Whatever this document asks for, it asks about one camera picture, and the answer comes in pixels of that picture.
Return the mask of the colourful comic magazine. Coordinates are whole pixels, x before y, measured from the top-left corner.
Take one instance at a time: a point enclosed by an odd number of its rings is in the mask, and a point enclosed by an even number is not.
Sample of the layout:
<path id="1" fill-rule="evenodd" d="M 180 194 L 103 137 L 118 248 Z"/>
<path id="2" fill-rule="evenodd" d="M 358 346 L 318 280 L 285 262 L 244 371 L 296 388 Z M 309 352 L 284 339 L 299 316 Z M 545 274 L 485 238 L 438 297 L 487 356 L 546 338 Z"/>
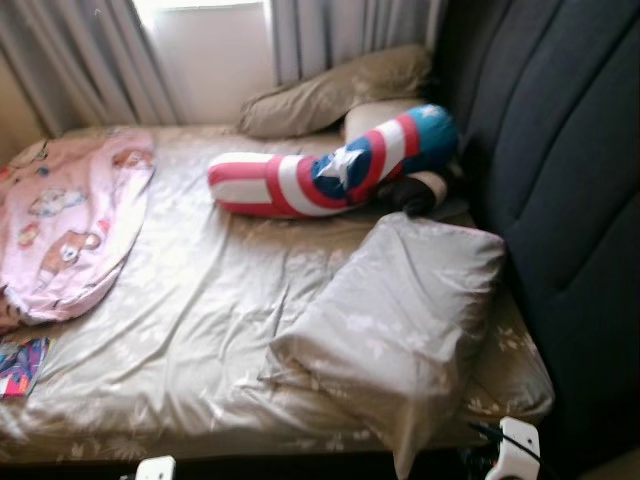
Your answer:
<path id="1" fill-rule="evenodd" d="M 38 370 L 52 340 L 47 337 L 0 342 L 0 399 L 26 397 L 35 389 Z"/>

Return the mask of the dark grey padded headboard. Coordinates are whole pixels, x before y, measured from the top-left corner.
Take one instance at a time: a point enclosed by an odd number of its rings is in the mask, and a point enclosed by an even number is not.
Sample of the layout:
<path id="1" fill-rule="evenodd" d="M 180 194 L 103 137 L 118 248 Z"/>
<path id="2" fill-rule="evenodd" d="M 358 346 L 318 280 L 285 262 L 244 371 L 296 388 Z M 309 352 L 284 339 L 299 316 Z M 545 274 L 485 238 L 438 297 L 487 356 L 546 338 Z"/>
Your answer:
<path id="1" fill-rule="evenodd" d="M 445 0 L 431 100 L 552 381 L 562 480 L 639 447 L 639 0 Z"/>

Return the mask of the grey pleated curtain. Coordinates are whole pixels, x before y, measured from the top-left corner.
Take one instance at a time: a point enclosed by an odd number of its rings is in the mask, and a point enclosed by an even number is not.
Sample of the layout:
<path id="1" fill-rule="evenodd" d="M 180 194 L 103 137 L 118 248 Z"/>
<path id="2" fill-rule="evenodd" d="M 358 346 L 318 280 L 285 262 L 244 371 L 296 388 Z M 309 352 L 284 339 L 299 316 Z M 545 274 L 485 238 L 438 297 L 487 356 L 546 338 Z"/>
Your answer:
<path id="1" fill-rule="evenodd" d="M 132 0 L 0 0 L 0 58 L 50 136 L 186 120 Z"/>
<path id="2" fill-rule="evenodd" d="M 265 0 L 278 86 L 370 52 L 434 49 L 451 0 Z"/>

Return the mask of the pink cartoon print blanket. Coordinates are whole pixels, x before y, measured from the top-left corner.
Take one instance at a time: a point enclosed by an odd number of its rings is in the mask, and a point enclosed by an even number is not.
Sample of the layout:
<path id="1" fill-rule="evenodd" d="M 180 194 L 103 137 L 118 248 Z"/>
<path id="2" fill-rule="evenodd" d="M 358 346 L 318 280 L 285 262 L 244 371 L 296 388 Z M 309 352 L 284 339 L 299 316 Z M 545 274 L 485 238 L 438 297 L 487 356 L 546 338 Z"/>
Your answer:
<path id="1" fill-rule="evenodd" d="M 113 288 L 145 223 L 154 138 L 38 143 L 0 168 L 0 334 L 64 323 Z"/>

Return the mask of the black fuzzy plush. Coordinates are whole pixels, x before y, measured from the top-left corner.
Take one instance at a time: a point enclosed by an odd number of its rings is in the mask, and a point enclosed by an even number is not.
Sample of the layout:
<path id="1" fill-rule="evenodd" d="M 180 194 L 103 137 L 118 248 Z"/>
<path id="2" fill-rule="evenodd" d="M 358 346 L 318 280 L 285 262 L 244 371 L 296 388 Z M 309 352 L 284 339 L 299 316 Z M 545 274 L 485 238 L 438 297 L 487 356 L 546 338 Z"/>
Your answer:
<path id="1" fill-rule="evenodd" d="M 424 170 L 389 180 L 379 189 L 378 197 L 393 210 L 412 218 L 426 218 L 449 200 L 458 184 L 456 174 Z"/>

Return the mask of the grey floral pillow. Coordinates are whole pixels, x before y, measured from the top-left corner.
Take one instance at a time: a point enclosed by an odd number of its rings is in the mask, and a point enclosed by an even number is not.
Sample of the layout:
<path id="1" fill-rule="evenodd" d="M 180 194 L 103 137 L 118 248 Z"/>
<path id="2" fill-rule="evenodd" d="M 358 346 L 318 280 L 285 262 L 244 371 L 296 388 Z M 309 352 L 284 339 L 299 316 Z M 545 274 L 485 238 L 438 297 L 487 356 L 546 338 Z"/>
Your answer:
<path id="1" fill-rule="evenodd" d="M 271 352 L 355 416 L 408 480 L 460 407 L 504 256 L 485 230 L 384 216 Z"/>

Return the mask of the stars and stripes bolster pillow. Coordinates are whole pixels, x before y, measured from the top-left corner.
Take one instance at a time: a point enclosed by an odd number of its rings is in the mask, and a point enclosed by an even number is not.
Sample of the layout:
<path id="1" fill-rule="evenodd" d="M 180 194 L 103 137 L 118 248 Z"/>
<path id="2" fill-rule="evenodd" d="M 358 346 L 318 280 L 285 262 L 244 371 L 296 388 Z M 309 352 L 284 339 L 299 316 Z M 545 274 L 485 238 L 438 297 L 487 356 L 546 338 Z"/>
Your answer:
<path id="1" fill-rule="evenodd" d="M 234 214 L 328 218 L 380 200 L 379 189 L 402 175 L 453 173 L 457 143 L 451 114 L 424 105 L 323 156 L 220 154 L 207 183 L 215 204 Z"/>

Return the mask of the white pillow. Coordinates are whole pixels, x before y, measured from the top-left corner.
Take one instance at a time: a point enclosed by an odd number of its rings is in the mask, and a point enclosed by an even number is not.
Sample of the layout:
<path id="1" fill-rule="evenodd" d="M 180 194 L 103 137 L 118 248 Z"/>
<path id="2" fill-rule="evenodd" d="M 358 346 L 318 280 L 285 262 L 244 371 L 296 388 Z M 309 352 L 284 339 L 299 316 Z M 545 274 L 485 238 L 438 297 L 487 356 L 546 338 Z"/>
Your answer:
<path id="1" fill-rule="evenodd" d="M 346 143 L 356 141 L 366 132 L 375 129 L 381 123 L 394 120 L 399 114 L 406 113 L 412 108 L 426 105 L 422 99 L 397 99 L 376 102 L 366 102 L 348 111 L 343 118 L 343 141 Z"/>

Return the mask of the olive beige pillow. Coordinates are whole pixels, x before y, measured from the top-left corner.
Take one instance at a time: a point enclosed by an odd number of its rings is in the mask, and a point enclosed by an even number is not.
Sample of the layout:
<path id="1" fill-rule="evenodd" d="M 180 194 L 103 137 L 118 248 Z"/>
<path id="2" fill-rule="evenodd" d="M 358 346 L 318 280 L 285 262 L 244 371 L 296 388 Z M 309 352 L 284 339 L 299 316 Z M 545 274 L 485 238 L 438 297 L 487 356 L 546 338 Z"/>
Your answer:
<path id="1" fill-rule="evenodd" d="M 323 131 L 357 106 L 419 99 L 430 69 L 431 52 L 422 45 L 370 52 L 305 81 L 252 97 L 239 110 L 236 129 L 260 140 Z"/>

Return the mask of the bed with beige floral sheet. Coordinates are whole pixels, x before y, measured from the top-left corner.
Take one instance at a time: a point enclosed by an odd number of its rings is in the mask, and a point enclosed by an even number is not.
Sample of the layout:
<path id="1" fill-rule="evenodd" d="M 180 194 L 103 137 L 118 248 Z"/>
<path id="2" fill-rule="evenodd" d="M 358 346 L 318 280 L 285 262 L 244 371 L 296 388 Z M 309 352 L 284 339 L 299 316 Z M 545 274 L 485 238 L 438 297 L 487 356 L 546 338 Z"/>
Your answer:
<path id="1" fill-rule="evenodd" d="M 262 142 L 227 128 L 154 128 L 145 220 L 95 310 L 17 332 L 50 348 L 28 396 L 0 399 L 0 466 L 383 451 L 384 443 L 270 344 L 371 230 L 434 250 L 429 220 L 372 209 L 317 220 L 232 215 L 211 201 L 219 154 L 325 154 L 337 134 Z"/>

